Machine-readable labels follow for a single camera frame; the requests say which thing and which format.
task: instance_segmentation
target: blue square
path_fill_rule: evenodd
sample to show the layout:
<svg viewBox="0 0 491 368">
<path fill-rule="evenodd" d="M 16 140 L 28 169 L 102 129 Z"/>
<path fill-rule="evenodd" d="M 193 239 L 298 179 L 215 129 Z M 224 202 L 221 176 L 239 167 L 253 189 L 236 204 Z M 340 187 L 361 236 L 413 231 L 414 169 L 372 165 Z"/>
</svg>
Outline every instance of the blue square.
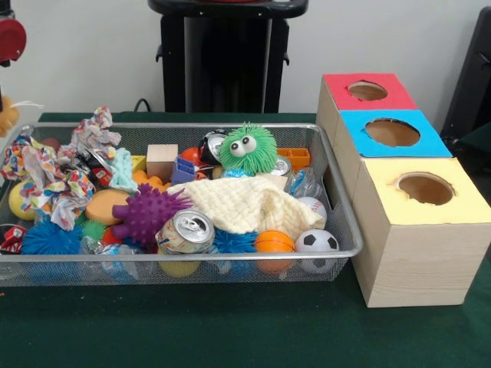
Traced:
<svg viewBox="0 0 491 368">
<path fill-rule="evenodd" d="M 363 157 L 452 157 L 436 130 L 419 110 L 341 111 L 358 153 Z M 367 131 L 376 120 L 399 120 L 419 133 L 412 146 L 388 146 L 377 142 Z"/>
</svg>

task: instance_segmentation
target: red lid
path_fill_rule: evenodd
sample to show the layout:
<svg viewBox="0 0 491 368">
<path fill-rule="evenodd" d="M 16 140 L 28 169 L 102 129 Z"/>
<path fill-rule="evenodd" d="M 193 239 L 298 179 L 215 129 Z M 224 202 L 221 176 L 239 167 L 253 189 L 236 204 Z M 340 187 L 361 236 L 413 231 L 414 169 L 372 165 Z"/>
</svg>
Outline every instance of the red lid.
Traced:
<svg viewBox="0 0 491 368">
<path fill-rule="evenodd" d="M 15 19 L 0 19 L 0 62 L 19 59 L 24 52 L 27 35 Z"/>
</svg>

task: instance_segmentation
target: soccer ball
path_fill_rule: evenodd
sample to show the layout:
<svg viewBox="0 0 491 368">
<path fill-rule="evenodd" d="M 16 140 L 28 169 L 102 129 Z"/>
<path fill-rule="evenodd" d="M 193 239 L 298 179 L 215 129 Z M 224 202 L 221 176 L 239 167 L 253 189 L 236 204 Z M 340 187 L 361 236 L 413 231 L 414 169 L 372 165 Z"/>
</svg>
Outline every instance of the soccer ball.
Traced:
<svg viewBox="0 0 491 368">
<path fill-rule="evenodd" d="M 296 251 L 339 251 L 336 238 L 325 230 L 307 230 L 295 242 Z M 302 259 L 301 267 L 309 274 L 326 274 L 335 266 L 335 259 Z"/>
</svg>

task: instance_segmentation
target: black object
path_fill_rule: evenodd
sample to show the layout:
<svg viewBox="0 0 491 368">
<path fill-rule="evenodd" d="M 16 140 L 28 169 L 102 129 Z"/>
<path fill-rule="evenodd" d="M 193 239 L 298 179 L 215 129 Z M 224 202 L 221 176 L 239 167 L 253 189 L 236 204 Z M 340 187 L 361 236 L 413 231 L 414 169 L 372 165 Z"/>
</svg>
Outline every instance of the black object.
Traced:
<svg viewBox="0 0 491 368">
<path fill-rule="evenodd" d="M 223 3 L 148 0 L 160 22 L 167 112 L 277 113 L 286 18 L 308 0 Z"/>
<path fill-rule="evenodd" d="M 474 29 L 441 136 L 449 143 L 491 121 L 491 7 Z"/>
</svg>

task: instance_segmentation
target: blue plastic block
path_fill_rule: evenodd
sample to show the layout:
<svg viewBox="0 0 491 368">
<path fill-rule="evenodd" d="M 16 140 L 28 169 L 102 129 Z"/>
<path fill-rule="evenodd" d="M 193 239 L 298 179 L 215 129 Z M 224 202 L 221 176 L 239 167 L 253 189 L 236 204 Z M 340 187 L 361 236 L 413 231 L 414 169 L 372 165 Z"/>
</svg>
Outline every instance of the blue plastic block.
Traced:
<svg viewBox="0 0 491 368">
<path fill-rule="evenodd" d="M 191 161 L 180 157 L 174 160 L 172 176 L 170 177 L 173 186 L 183 182 L 192 182 L 195 175 L 194 164 Z"/>
</svg>

